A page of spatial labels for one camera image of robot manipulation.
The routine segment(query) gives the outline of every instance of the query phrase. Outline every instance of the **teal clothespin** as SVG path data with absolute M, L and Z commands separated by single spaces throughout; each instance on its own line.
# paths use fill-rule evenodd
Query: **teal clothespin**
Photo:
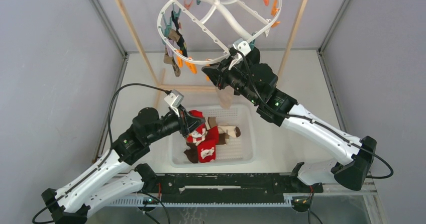
M 161 32 L 163 32 L 163 35 L 164 35 L 165 38 L 168 38 L 169 37 L 170 29 L 172 29 L 172 17 L 170 17 L 169 23 L 167 23 L 166 18 L 164 17 L 164 14 L 163 14 L 163 22 L 164 22 L 165 28 L 163 30 L 163 28 L 160 27 L 161 28 Z
M 178 11 L 178 12 L 176 12 L 176 11 L 174 10 L 174 3 L 172 4 L 172 7 L 173 7 L 173 14 L 174 14 L 174 17 L 179 18 L 180 13 L 182 12 L 182 9 L 181 9 L 181 8 L 179 8 L 179 11 Z
M 199 6 L 199 4 L 201 4 L 201 1 L 200 0 L 196 0 L 197 2 L 197 6 Z
M 249 46 L 250 46 L 250 49 L 253 49 L 254 48 L 254 43 L 255 43 L 255 41 L 256 41 L 256 39 L 254 39 L 252 42 L 250 42 L 249 43 Z

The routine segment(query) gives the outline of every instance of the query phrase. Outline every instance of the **white basket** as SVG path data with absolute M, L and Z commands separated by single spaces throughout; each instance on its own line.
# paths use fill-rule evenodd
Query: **white basket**
M 192 107 L 205 117 L 216 117 L 217 124 L 237 126 L 241 130 L 238 138 L 230 137 L 228 144 L 216 145 L 216 159 L 207 163 L 191 163 L 183 153 L 188 149 L 186 140 L 180 133 L 169 137 L 170 162 L 174 167 L 199 167 L 250 163 L 255 159 L 255 136 L 249 108 L 245 105 L 232 105 L 230 109 L 220 106 Z

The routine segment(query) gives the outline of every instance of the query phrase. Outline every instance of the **white floor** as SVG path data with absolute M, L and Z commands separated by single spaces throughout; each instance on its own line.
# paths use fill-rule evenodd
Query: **white floor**
M 282 59 L 283 51 L 261 51 L 261 62 L 268 63 L 276 73 Z M 188 69 L 182 70 L 179 78 L 174 77 L 170 65 L 162 63 L 162 53 L 150 53 L 151 64 L 157 76 L 166 67 L 167 84 L 206 84 L 200 68 L 198 74 L 192 75 Z M 314 50 L 292 51 L 284 69 L 279 86 L 280 90 L 296 98 L 308 110 L 319 118 L 338 127 L 337 118 L 330 99 L 318 57 Z M 152 84 L 149 72 L 139 54 L 131 54 L 127 64 L 123 85 L 140 82 Z M 122 91 L 112 122 L 113 138 L 124 132 L 132 123 L 138 111 L 153 106 L 156 91 L 133 86 Z M 219 105 L 215 93 L 183 92 L 182 105 L 186 109 L 192 106 Z M 246 99 L 235 97 L 234 103 L 244 104 L 251 110 L 256 141 L 256 158 L 249 164 L 228 166 L 205 166 L 175 168 L 170 165 L 168 137 L 151 145 L 151 152 L 141 158 L 139 163 L 148 163 L 156 173 L 242 173 L 242 172 L 291 172 L 296 163 L 316 162 L 330 159 L 331 156 L 310 140 L 297 133 L 265 122 L 256 113 L 256 108 Z M 167 113 L 167 106 L 160 101 L 157 109 L 160 115 Z M 110 147 L 105 144 L 104 152 Z

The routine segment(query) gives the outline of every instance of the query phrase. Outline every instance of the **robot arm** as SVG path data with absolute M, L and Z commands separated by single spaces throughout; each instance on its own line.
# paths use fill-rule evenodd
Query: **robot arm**
M 44 191 L 42 198 L 53 221 L 85 223 L 89 216 L 113 200 L 141 189 L 152 189 L 156 175 L 147 164 L 138 165 L 117 181 L 105 183 L 146 155 L 151 143 L 177 131 L 187 137 L 205 122 L 204 118 L 190 115 L 180 105 L 182 99 L 183 95 L 175 90 L 169 93 L 165 100 L 170 111 L 161 118 L 152 107 L 140 110 L 130 128 L 96 163 L 64 187 Z
M 236 49 L 247 56 L 244 64 L 236 63 Z M 219 89 L 231 86 L 235 95 L 242 95 L 258 106 L 256 112 L 261 118 L 300 133 L 334 157 L 313 165 L 298 163 L 292 174 L 306 185 L 337 181 L 348 189 L 360 190 L 373 161 L 373 156 L 360 148 L 374 153 L 376 141 L 369 136 L 360 139 L 334 128 L 277 89 L 278 77 L 267 64 L 259 63 L 257 48 L 251 49 L 247 42 L 240 40 L 230 53 L 228 59 L 202 68 L 213 84 Z

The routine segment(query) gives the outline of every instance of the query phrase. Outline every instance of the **metal frame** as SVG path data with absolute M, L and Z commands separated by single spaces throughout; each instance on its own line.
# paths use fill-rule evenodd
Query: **metal frame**
M 343 14 L 345 13 L 346 9 L 349 6 L 349 3 L 351 2 L 351 0 L 343 0 L 342 5 L 340 6 L 336 17 L 333 20 L 332 25 L 330 26 L 329 30 L 327 31 L 326 37 L 324 37 L 323 42 L 321 43 L 321 46 L 319 47 L 319 52 L 321 54 L 323 54 L 324 50 L 326 49 L 330 38 L 332 37 L 337 25 L 339 24 L 340 20 L 342 19 Z
M 120 38 L 118 37 L 118 34 L 115 31 L 110 19 L 108 18 L 107 14 L 105 13 L 105 10 L 103 9 L 100 1 L 99 0 L 89 0 L 89 1 L 92 4 L 94 10 L 96 11 L 96 14 L 99 16 L 100 21 L 105 26 L 106 31 L 108 31 L 112 40 L 114 41 L 115 45 L 117 46 L 117 49 L 119 50 L 121 56 L 123 58 L 126 58 L 127 52 L 124 49 L 124 46 L 121 43 Z
M 138 48 L 139 53 L 141 54 L 143 60 L 145 61 L 145 64 L 146 64 L 146 66 L 147 66 L 147 68 L 148 68 L 148 70 L 151 74 L 152 80 L 154 81 L 154 84 L 155 84 L 156 87 L 160 87 L 160 88 L 167 89 L 167 90 L 176 89 L 178 91 L 192 91 L 192 92 L 215 92 L 216 91 L 214 86 L 192 86 L 192 85 L 167 85 L 167 84 L 164 84 L 164 82 L 163 82 L 164 71 L 161 73 L 160 80 L 158 80 L 157 77 L 155 76 L 154 71 L 152 70 L 151 63 L 150 63 L 148 56 L 147 56 L 147 54 L 144 50 L 144 47 L 142 46 L 140 38 L 139 38 L 139 36 L 136 32 L 136 29 L 135 29 L 135 27 L 132 23 L 132 20 L 130 19 L 129 13 L 126 9 L 126 6 L 125 6 L 123 0 L 115 0 L 115 1 L 116 1 L 117 6 L 119 7 L 119 10 L 120 10 L 125 22 L 126 22 L 126 25 L 129 28 L 129 31 L 130 31 L 130 34 L 132 35 L 132 38 L 135 41 L 136 47 Z M 285 50 L 284 56 L 282 58 L 278 74 L 277 74 L 278 78 L 282 74 L 284 67 L 285 67 L 285 64 L 286 64 L 288 57 L 290 55 L 290 51 L 291 51 L 290 49 L 293 46 L 293 42 L 294 42 L 294 39 L 296 37 L 296 33 L 297 33 L 298 28 L 299 28 L 299 25 L 300 25 L 300 22 L 301 22 L 307 1 L 308 0 L 302 0 L 302 2 L 300 3 L 300 7 L 299 7 L 299 10 L 297 12 L 296 18 L 294 20 L 294 24 L 293 24 L 293 27 L 291 29 L 290 37 L 287 41 L 287 47 L 286 47 L 286 50 Z M 159 94 L 156 97 L 155 104 L 158 104 L 158 101 L 159 101 Z

